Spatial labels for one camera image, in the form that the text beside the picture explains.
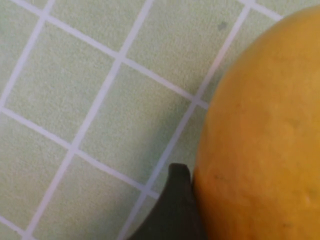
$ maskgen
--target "orange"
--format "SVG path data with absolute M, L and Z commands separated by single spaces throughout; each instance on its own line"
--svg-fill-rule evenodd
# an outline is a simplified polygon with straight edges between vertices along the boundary
M 209 239 L 320 240 L 320 6 L 278 22 L 223 77 L 194 190 Z

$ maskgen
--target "white grout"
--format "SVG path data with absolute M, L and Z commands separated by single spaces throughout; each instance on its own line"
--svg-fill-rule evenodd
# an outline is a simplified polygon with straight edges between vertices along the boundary
M 14 3 L 16 3 L 17 5 L 26 8 L 27 10 L 31 11 L 32 13 L 36 14 L 36 15 L 40 15 L 41 11 L 39 11 L 39 9 L 37 9 L 36 7 L 30 5 L 29 3 L 23 1 L 23 0 L 11 0 Z M 59 19 L 48 15 L 46 17 L 46 20 L 55 25 L 56 27 L 64 30 L 65 32 L 73 35 L 74 37 L 86 42 L 87 44 L 91 45 L 92 47 L 99 49 L 100 51 L 102 51 L 103 53 L 113 57 L 113 58 L 117 58 L 118 53 L 112 49 L 110 49 L 109 47 L 103 45 L 102 43 L 94 40 L 93 38 L 91 38 L 90 36 L 87 36 L 85 34 L 83 34 L 82 32 L 80 32 L 79 30 L 69 26 L 68 24 L 60 21 Z M 174 85 L 173 83 L 171 83 L 170 81 L 164 79 L 163 77 L 157 75 L 156 73 L 150 71 L 149 69 L 145 68 L 144 66 L 134 62 L 133 60 L 130 60 L 128 58 L 126 58 L 125 56 L 121 56 L 121 61 L 125 64 L 127 64 L 128 66 L 130 66 L 131 68 L 141 72 L 142 74 L 152 78 L 153 80 L 155 80 L 156 82 L 164 85 L 165 87 L 169 88 L 170 90 L 174 91 L 175 93 L 185 97 L 186 99 L 192 101 L 194 99 L 194 96 L 190 93 L 188 93 L 187 91 L 183 90 L 182 88 L 180 88 L 179 86 Z M 199 99 L 197 104 L 204 108 L 204 109 L 208 109 L 208 103 Z
M 46 138 L 52 140 L 53 142 L 59 144 L 60 146 L 62 146 L 65 149 L 69 149 L 70 148 L 70 143 L 68 143 L 67 141 L 61 139 L 60 137 L 54 135 L 53 133 L 45 130 L 43 127 L 33 123 L 30 120 L 25 119 L 24 117 L 16 114 L 15 112 L 13 112 L 10 109 L 7 108 L 3 108 L 2 109 L 2 113 L 7 115 L 8 117 L 16 120 L 17 122 L 19 122 L 20 124 L 36 131 L 37 133 L 40 133 L 41 135 L 45 136 Z
M 251 6 L 252 9 L 256 10 L 257 12 L 266 15 L 267 17 L 279 21 L 283 18 L 280 14 L 268 9 L 267 7 L 256 3 L 256 0 L 237 0 L 239 3 L 242 3 L 244 5 Z
M 6 225 L 8 228 L 12 229 L 21 236 L 24 234 L 24 231 L 20 227 L 14 225 L 12 222 L 5 219 L 3 216 L 0 216 L 0 223 Z
M 141 208 L 141 206 L 143 205 L 147 193 L 150 191 L 151 187 L 153 186 L 155 180 L 157 179 L 158 174 L 160 173 L 161 169 L 163 168 L 163 166 L 166 163 L 167 158 L 169 157 L 172 149 L 174 148 L 176 142 L 178 141 L 183 129 L 185 128 L 189 118 L 191 117 L 191 115 L 193 114 L 196 106 L 197 106 L 197 99 L 199 100 L 202 96 L 202 94 L 204 93 L 206 87 L 208 86 L 208 84 L 210 83 L 210 80 L 212 78 L 212 76 L 214 75 L 217 67 L 219 66 L 219 64 L 221 63 L 224 55 L 226 54 L 229 46 L 231 45 L 233 39 L 235 38 L 237 32 L 239 31 L 239 29 L 241 28 L 243 22 L 245 21 L 246 17 L 248 16 L 250 11 L 250 5 L 247 4 L 243 7 L 242 12 L 240 13 L 239 17 L 237 18 L 233 28 L 231 29 L 228 37 L 226 38 L 224 44 L 222 45 L 221 49 L 219 50 L 215 60 L 213 61 L 212 66 L 210 67 L 208 73 L 206 74 L 202 84 L 200 85 L 196 95 L 195 95 L 195 99 L 194 101 L 192 101 L 192 103 L 190 104 L 189 108 L 187 109 L 186 113 L 184 114 L 184 116 L 182 117 L 178 127 L 176 128 L 172 138 L 170 139 L 167 147 L 165 148 L 163 154 L 161 155 L 157 165 L 155 166 L 150 178 L 148 179 L 144 190 L 141 192 L 138 200 L 136 201 L 136 203 L 134 204 L 133 208 L 131 209 L 131 212 L 127 218 L 127 220 L 125 221 L 121 231 L 119 232 L 119 235 L 117 237 L 117 240 L 123 240 L 126 237 L 127 231 L 129 229 L 129 227 L 131 226 L 132 222 L 135 220 L 136 215 L 139 212 L 139 209 Z
M 65 149 L 70 149 L 71 148 L 71 144 L 68 143 L 67 141 L 61 139 L 60 137 L 54 135 L 53 133 L 45 130 L 43 127 L 25 119 L 23 116 L 18 115 L 17 113 L 13 112 L 10 109 L 7 108 L 3 108 L 2 113 L 7 115 L 8 117 L 16 120 L 17 122 L 19 122 L 20 124 L 28 127 L 29 129 L 34 130 L 35 132 L 41 134 L 42 136 L 50 139 L 51 141 L 59 144 L 60 146 L 62 146 Z M 90 163 L 91 165 L 93 165 L 94 167 L 108 173 L 109 175 L 112 175 L 126 183 L 128 183 L 129 185 L 137 188 L 138 190 L 142 190 L 144 188 L 144 185 L 142 185 L 141 183 L 138 183 L 136 181 L 134 181 L 133 179 L 129 178 L 128 176 L 110 168 L 109 166 L 95 160 L 93 157 L 91 157 L 90 155 L 88 155 L 87 153 L 81 151 L 81 150 L 77 150 L 76 154 L 79 155 L 81 158 L 83 158 L 84 160 L 86 160 L 88 163 Z M 157 199 L 159 194 L 156 192 L 151 191 L 149 193 L 149 195 L 151 197 L 153 197 L 154 199 Z
M 36 6 L 26 2 L 25 0 L 10 0 L 11 2 L 15 3 L 16 5 L 28 10 L 29 12 L 38 15 L 39 17 L 42 14 L 42 10 L 37 8 Z
M 63 159 L 58 171 L 56 172 L 52 182 L 50 183 L 49 188 L 46 190 L 45 195 L 38 206 L 33 218 L 31 219 L 31 222 L 29 223 L 29 226 L 27 227 L 25 234 L 22 238 L 22 240 L 28 240 L 35 230 L 42 214 L 44 213 L 47 205 L 49 204 L 59 182 L 61 181 L 62 177 L 64 176 L 64 173 L 66 172 L 68 166 L 70 165 L 74 155 L 78 151 L 79 145 L 84 138 L 86 131 L 88 130 L 91 122 L 95 118 L 109 88 L 111 87 L 119 69 L 121 66 L 121 62 L 123 58 L 126 56 L 128 49 L 130 48 L 130 45 L 134 41 L 135 37 L 138 34 L 139 29 L 142 26 L 143 21 L 147 17 L 147 14 L 149 12 L 149 9 L 152 6 L 154 0 L 146 0 L 143 7 L 140 10 L 140 13 L 137 16 L 137 19 L 135 20 L 133 27 L 128 34 L 126 40 L 124 41 L 123 46 L 121 47 L 121 50 L 119 52 L 118 58 L 114 61 L 110 72 L 108 73 L 104 83 L 102 84 L 101 89 L 99 90 L 95 100 L 93 101 L 93 104 L 86 115 L 78 133 L 76 134 L 75 138 L 72 141 L 71 147 L 69 151 L 67 152 L 65 158 Z
M 120 179 L 124 182 L 126 182 L 127 184 L 134 186 L 135 188 L 139 189 L 140 191 L 142 191 L 142 189 L 144 188 L 144 186 L 141 183 L 138 183 L 134 180 L 132 180 L 131 178 L 129 178 L 128 176 L 112 169 L 111 167 L 95 160 L 93 157 L 89 156 L 87 153 L 78 150 L 76 152 L 76 154 L 83 158 L 85 161 L 87 161 L 88 163 L 90 163 L 92 166 L 96 167 L 97 169 L 100 169 L 106 173 L 108 173 L 109 175 L 112 175 L 114 177 L 116 177 L 117 179 Z
M 275 20 L 275 21 L 280 21 L 281 19 L 284 18 L 284 17 L 281 16 L 280 14 L 278 14 L 278 13 L 276 13 L 276 12 L 274 12 L 274 11 L 268 9 L 268 8 L 266 8 L 266 7 L 263 6 L 263 5 L 257 4 L 257 3 L 254 3 L 254 4 L 252 5 L 252 8 L 253 8 L 254 10 L 256 10 L 257 12 L 262 13 L 262 14 L 268 16 L 269 18 Z
M 30 35 L 30 37 L 29 37 L 29 39 L 28 39 L 28 41 L 22 51 L 22 54 L 19 57 L 16 65 L 13 69 L 13 72 L 12 72 L 7 84 L 5 85 L 3 92 L 2 92 L 2 95 L 0 97 L 0 111 L 4 107 L 6 100 L 7 100 L 11 90 L 13 89 L 13 87 L 17 81 L 18 76 L 26 63 L 27 58 L 28 58 L 31 50 L 37 41 L 37 38 L 41 32 L 41 29 L 45 24 L 46 16 L 49 14 L 54 3 L 55 3 L 55 0 L 49 0 L 48 3 L 46 4 L 45 8 L 43 9 L 42 13 L 40 14 L 40 18 L 37 21 L 32 33 L 31 33 L 31 35 Z
M 74 37 L 86 42 L 87 44 L 93 46 L 96 49 L 99 49 L 103 53 L 116 58 L 118 56 L 118 53 L 116 51 L 113 51 L 107 46 L 104 46 L 102 43 L 94 40 L 93 38 L 83 34 L 81 31 L 69 26 L 68 24 L 65 24 L 64 22 L 60 21 L 59 19 L 53 17 L 53 16 L 48 16 L 46 20 L 51 23 L 52 25 L 55 25 L 56 27 L 64 30 L 68 34 L 73 35 Z
M 133 61 L 131 59 L 128 59 L 128 58 L 125 58 L 123 60 L 123 63 L 128 65 L 129 67 L 139 71 L 140 73 L 148 76 L 149 78 L 154 79 L 156 82 L 160 83 L 161 85 L 164 85 L 168 89 L 171 89 L 172 91 L 174 91 L 177 94 L 185 97 L 186 99 L 188 99 L 190 101 L 192 101 L 194 99 L 194 96 L 192 94 L 190 94 L 187 91 L 183 90 L 182 88 L 174 85 L 170 81 L 164 79 L 163 77 L 161 77 L 161 76 L 157 75 L 156 73 L 150 71 L 146 67 L 136 63 L 135 61 Z
M 208 73 L 204 77 L 202 84 L 200 85 L 195 98 L 201 99 L 201 96 L 204 94 L 208 84 L 210 83 L 212 77 L 214 76 L 217 68 L 219 67 L 220 63 L 222 62 L 223 58 L 225 57 L 232 41 L 235 39 L 238 31 L 240 30 L 242 24 L 244 23 L 246 17 L 250 12 L 250 5 L 245 5 L 237 18 L 235 24 L 233 25 L 229 35 L 226 37 L 225 42 L 223 43 L 221 49 L 219 50 L 218 54 L 216 55 L 213 64 L 211 65 Z

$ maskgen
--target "black object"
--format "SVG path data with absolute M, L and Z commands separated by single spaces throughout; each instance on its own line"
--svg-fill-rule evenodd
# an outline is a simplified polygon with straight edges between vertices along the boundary
M 207 240 L 188 167 L 172 163 L 150 214 L 128 240 Z

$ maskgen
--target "pale green tile surface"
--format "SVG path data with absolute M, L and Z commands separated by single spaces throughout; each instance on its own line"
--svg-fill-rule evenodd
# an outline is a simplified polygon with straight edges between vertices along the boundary
M 195 108 L 193 115 L 183 129 L 178 142 L 154 182 L 152 187 L 154 191 L 161 193 L 163 190 L 168 177 L 168 168 L 171 163 L 187 164 L 192 174 L 205 115 L 206 111 L 203 108 L 199 106 Z
M 144 0 L 56 0 L 51 14 L 113 50 L 120 50 Z
M 11 230 L 6 225 L 0 223 L 0 239 L 1 240 L 20 240 L 21 236 L 15 231 Z
M 37 17 L 9 0 L 0 2 L 0 94 L 37 22 Z
M 43 9 L 48 2 L 48 0 L 24 0 L 24 1 L 40 8 L 40 9 Z
M 66 151 L 0 114 L 0 216 L 25 229 Z
M 81 149 L 145 183 L 188 105 L 182 96 L 122 65 Z
M 49 23 L 7 101 L 7 107 L 72 141 L 112 59 Z
M 251 10 L 229 47 L 218 69 L 215 71 L 213 78 L 203 94 L 203 99 L 209 102 L 213 93 L 228 68 L 260 34 L 269 29 L 275 23 L 271 18 Z
M 113 240 L 140 192 L 96 169 L 72 160 L 34 232 L 38 240 Z
M 154 198 L 151 198 L 149 196 L 146 197 L 126 234 L 127 237 L 130 237 L 140 227 L 140 225 L 144 222 L 146 217 L 151 212 L 152 208 L 155 206 L 156 202 L 157 200 L 155 200 Z
M 256 2 L 284 16 L 320 4 L 319 0 L 256 0 Z
M 234 0 L 156 0 L 128 57 L 194 94 L 242 8 Z

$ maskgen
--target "tiled surface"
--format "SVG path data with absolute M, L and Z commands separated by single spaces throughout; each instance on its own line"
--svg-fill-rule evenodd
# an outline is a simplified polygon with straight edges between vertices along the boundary
M 38 240 L 115 239 L 137 189 L 75 157 L 41 218 Z
M 128 57 L 195 94 L 242 8 L 234 0 L 157 0 Z
M 0 114 L 0 215 L 25 229 L 66 151 Z
M 56 0 L 48 9 L 51 23 L 33 31 L 34 14 L 47 0 L 1 0 L 0 93 L 7 88 L 0 98 L 0 220 L 25 231 L 22 240 L 132 234 L 154 206 L 151 196 L 161 192 L 169 164 L 192 170 L 206 113 L 201 106 L 230 64 L 275 22 L 270 11 L 287 15 L 318 3 L 257 2 L 269 11 L 251 9 L 237 25 L 244 9 L 237 0 Z M 187 111 L 234 26 L 239 31 L 217 58 L 204 102 Z M 118 52 L 129 32 L 126 57 L 134 69 L 119 64 L 124 56 L 106 54 Z M 20 58 L 24 48 L 30 52 Z M 68 149 L 72 142 L 88 159 L 74 155 L 76 145 Z M 160 173 L 153 182 L 154 170 Z M 150 196 L 141 200 L 147 182 Z M 0 239 L 21 239 L 11 228 L 0 223 Z
M 320 4 L 319 0 L 256 0 L 256 2 L 281 15 L 289 15 L 303 8 Z
M 219 81 L 230 65 L 232 65 L 243 50 L 245 50 L 261 33 L 270 28 L 274 23 L 274 20 L 257 11 L 251 10 L 249 12 L 231 46 L 226 52 L 221 64 L 215 71 L 209 86 L 206 88 L 203 94 L 203 100 L 210 102 Z
M 16 233 L 6 225 L 3 225 L 2 223 L 0 223 L 0 236 L 1 236 L 1 239 L 4 239 L 4 240 L 20 240 L 21 239 L 21 236 L 18 233 Z
M 37 22 L 32 13 L 9 0 L 0 2 L 0 93 Z
M 113 60 L 47 23 L 6 106 L 71 142 Z
M 119 51 L 144 0 L 56 0 L 52 15 Z
M 189 101 L 122 65 L 81 149 L 146 183 Z
M 165 166 L 162 168 L 157 180 L 154 182 L 154 186 L 152 187 L 154 191 L 161 193 L 163 190 L 168 176 L 168 167 L 171 163 L 187 164 L 190 171 L 193 171 L 198 141 L 202 131 L 205 115 L 206 111 L 203 108 L 199 106 L 196 107 L 188 124 L 183 129 L 179 140 L 167 159 Z

